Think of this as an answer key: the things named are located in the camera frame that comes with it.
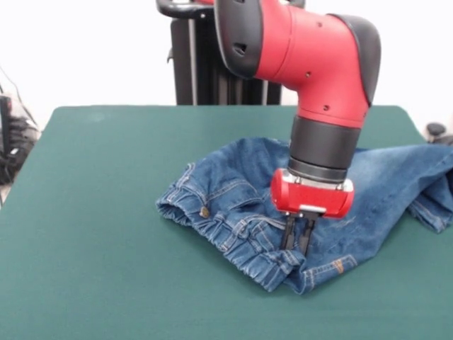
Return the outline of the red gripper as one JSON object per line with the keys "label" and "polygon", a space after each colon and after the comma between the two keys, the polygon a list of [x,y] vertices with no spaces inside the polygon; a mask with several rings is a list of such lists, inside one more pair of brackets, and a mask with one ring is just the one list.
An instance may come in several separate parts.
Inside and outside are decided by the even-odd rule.
{"label": "red gripper", "polygon": [[[352,206],[354,186],[350,179],[339,184],[312,181],[291,174],[287,169],[275,171],[270,184],[271,201],[283,213],[318,213],[323,217],[345,217]],[[281,249],[294,246],[297,216],[287,214]],[[318,217],[308,217],[299,238],[299,247],[307,254],[311,233]]]}

